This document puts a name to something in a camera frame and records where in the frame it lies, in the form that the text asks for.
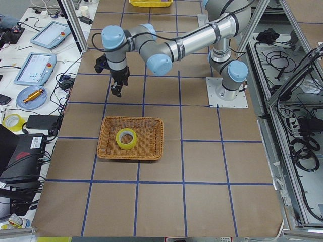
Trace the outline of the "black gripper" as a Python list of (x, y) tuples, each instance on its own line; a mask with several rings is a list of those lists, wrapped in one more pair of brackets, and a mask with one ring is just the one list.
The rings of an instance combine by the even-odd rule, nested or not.
[(110, 70), (110, 74), (114, 83), (110, 86), (110, 90), (114, 96), (122, 97), (122, 86), (128, 85), (128, 78), (130, 76), (129, 67), (124, 67), (121, 70)]

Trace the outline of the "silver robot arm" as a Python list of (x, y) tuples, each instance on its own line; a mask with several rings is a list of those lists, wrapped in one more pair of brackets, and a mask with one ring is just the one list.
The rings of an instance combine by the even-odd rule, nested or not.
[(124, 30), (117, 25), (106, 26), (101, 32), (104, 54), (96, 60), (97, 73), (110, 71), (114, 80), (110, 89), (120, 97), (130, 75), (126, 54), (137, 51), (147, 68), (156, 76), (168, 73), (174, 62), (209, 45), (209, 64), (222, 76), (215, 88), (216, 95), (225, 101), (234, 100), (248, 75), (247, 65), (231, 57), (230, 40), (241, 33), (251, 18), (250, 1), (204, 1), (208, 22), (183, 36), (158, 44), (151, 24), (141, 24)]

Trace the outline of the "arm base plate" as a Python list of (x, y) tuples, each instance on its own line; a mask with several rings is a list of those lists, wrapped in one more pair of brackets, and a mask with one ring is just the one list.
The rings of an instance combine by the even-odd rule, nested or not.
[(248, 108), (247, 98), (240, 85), (237, 91), (228, 91), (222, 86), (222, 78), (207, 77), (206, 86), (209, 106), (213, 108)]
[(208, 15), (207, 14), (198, 14), (197, 15), (198, 26), (201, 27), (208, 22)]

